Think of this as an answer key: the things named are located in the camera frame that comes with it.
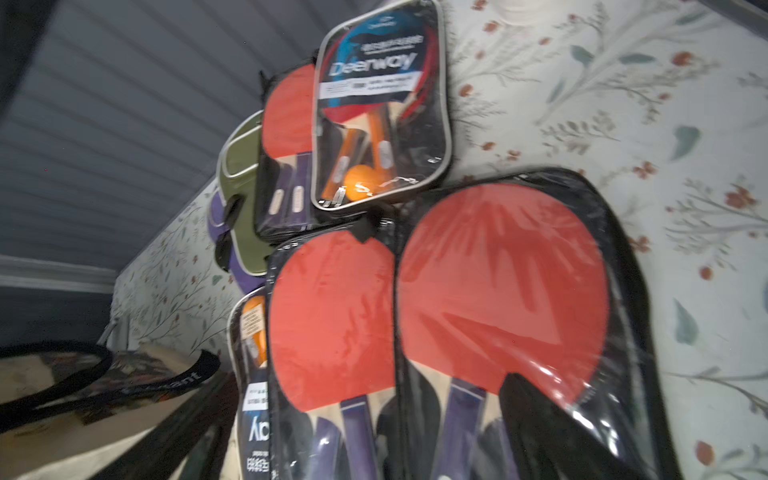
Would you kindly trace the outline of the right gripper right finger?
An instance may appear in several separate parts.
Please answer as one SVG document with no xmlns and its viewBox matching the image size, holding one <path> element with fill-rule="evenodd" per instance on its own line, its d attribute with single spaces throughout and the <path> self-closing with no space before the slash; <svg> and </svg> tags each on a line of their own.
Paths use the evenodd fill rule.
<svg viewBox="0 0 768 480">
<path fill-rule="evenodd" d="M 521 479 L 642 479 L 580 422 L 518 373 L 506 375 L 500 406 Z"/>
</svg>

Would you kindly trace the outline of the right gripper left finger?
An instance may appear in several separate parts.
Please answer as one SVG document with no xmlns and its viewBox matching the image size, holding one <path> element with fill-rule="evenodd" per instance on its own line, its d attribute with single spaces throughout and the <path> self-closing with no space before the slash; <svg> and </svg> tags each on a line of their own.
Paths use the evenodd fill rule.
<svg viewBox="0 0 768 480">
<path fill-rule="evenodd" d="M 238 407 L 232 373 L 217 373 L 169 417 L 94 479 L 183 479 L 220 477 Z"/>
</svg>

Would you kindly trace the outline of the floral canvas tote bag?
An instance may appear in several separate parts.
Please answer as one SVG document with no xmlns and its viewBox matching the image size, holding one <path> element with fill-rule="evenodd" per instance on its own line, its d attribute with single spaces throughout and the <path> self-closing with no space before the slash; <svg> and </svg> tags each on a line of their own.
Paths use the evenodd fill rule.
<svg viewBox="0 0 768 480">
<path fill-rule="evenodd" d="M 206 350 L 79 341 L 1 351 L 1 476 L 94 479 L 223 369 Z"/>
</svg>

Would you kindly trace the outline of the blue Deerway paddle set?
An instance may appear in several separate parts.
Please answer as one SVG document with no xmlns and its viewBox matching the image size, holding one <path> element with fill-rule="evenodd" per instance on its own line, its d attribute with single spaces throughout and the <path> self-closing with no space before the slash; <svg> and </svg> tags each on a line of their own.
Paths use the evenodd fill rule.
<svg viewBox="0 0 768 480">
<path fill-rule="evenodd" d="M 333 28 L 314 77 L 311 201 L 344 214 L 442 181 L 453 142 L 444 11 L 393 1 Z"/>
<path fill-rule="evenodd" d="M 229 353 L 238 385 L 234 431 L 243 479 L 271 477 L 266 324 L 264 287 L 245 295 L 228 320 Z"/>
</svg>

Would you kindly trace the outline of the black zippered paddle case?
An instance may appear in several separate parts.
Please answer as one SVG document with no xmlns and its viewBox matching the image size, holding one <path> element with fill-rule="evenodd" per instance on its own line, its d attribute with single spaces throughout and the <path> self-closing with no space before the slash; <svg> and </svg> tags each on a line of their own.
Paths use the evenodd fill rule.
<svg viewBox="0 0 768 480">
<path fill-rule="evenodd" d="M 561 167 L 443 187 L 396 224 L 405 479 L 521 479 L 500 389 L 525 377 L 642 479 L 678 479 L 650 299 L 624 230 Z"/>
</svg>

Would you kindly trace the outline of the olive green paddle cover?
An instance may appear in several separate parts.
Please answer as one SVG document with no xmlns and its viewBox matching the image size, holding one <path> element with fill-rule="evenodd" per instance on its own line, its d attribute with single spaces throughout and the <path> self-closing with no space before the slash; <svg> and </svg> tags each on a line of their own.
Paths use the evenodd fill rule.
<svg viewBox="0 0 768 480">
<path fill-rule="evenodd" d="M 261 154 L 261 111 L 247 117 L 228 137 L 217 160 L 217 183 L 224 204 L 224 222 L 234 232 L 245 269 L 264 275 L 272 247 L 255 231 L 257 168 Z"/>
</svg>

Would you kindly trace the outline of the purple round case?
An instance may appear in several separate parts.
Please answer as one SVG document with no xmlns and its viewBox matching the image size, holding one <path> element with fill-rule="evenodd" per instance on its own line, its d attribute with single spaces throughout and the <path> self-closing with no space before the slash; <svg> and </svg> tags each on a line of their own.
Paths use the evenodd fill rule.
<svg viewBox="0 0 768 480">
<path fill-rule="evenodd" d="M 214 243 L 214 261 L 228 272 L 244 294 L 265 284 L 263 275 L 248 272 L 239 258 L 234 232 L 224 222 L 225 204 L 218 189 L 214 189 L 207 210 L 207 227 Z"/>
</svg>

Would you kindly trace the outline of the red ping pong paddle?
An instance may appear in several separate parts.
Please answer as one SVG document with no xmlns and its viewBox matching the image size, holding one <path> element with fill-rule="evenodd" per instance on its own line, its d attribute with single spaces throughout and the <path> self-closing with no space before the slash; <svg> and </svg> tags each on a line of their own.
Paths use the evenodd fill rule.
<svg viewBox="0 0 768 480">
<path fill-rule="evenodd" d="M 266 94 L 254 226 L 272 245 L 333 224 L 311 199 L 314 77 L 310 61 L 273 78 Z"/>
</svg>

